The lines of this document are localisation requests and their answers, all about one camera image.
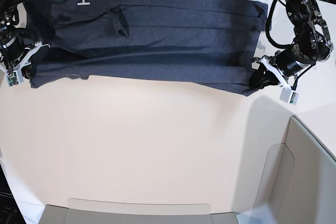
gray panel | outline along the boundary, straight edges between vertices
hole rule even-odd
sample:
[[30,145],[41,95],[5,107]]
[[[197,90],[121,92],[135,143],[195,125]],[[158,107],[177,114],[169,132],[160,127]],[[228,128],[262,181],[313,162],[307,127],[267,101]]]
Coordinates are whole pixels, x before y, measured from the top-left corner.
[[251,216],[263,220],[263,223],[274,222],[293,168],[294,157],[285,144],[276,144],[269,149]]
[[238,224],[235,212],[211,215],[213,224]]
[[294,155],[295,166],[274,223],[335,223],[335,160],[295,118],[290,120],[286,145]]
[[239,224],[270,224],[269,221],[264,221],[259,218],[251,217],[249,213],[238,214],[237,220]]
[[69,209],[65,224],[212,224],[210,215],[122,215]]
[[68,208],[46,205],[38,224],[64,224]]
[[238,224],[236,213],[197,216],[142,216],[73,210],[47,205],[39,224]]

metal bracket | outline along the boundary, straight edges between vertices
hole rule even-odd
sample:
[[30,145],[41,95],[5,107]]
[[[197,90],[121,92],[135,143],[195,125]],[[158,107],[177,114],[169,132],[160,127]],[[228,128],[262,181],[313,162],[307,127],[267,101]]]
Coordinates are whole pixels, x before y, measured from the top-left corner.
[[265,56],[262,57],[262,59],[260,60],[260,63],[262,63],[268,71],[272,72],[276,76],[276,78],[279,80],[279,82],[281,83],[282,92],[281,92],[280,100],[286,103],[296,104],[300,93],[292,89],[292,87],[288,84],[288,82],[282,76],[281,72],[269,63],[269,60],[267,59],[267,57]]
[[30,49],[28,53],[24,56],[24,58],[20,61],[20,63],[14,67],[13,73],[9,73],[9,71],[2,65],[0,65],[0,70],[5,73],[5,78],[9,87],[19,85],[24,81],[24,77],[22,75],[22,68],[30,65],[30,58],[37,53],[37,51],[44,46],[50,47],[49,44],[43,45],[41,41],[35,43],[35,47]]

white tabletop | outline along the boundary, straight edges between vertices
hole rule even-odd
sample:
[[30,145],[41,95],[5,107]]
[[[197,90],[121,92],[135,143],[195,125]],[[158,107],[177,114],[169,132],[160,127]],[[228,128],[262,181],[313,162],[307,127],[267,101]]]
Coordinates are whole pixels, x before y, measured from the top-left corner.
[[[336,6],[319,6],[336,38]],[[271,35],[280,44],[294,37],[281,5]],[[261,33],[255,56],[275,51]],[[97,76],[38,89],[3,82],[0,162],[29,223],[45,204],[68,207],[69,198],[243,212],[253,207],[267,151],[283,143],[289,117],[333,103],[335,81],[333,53],[302,77],[296,106],[279,100],[279,87],[244,97],[193,83]]]

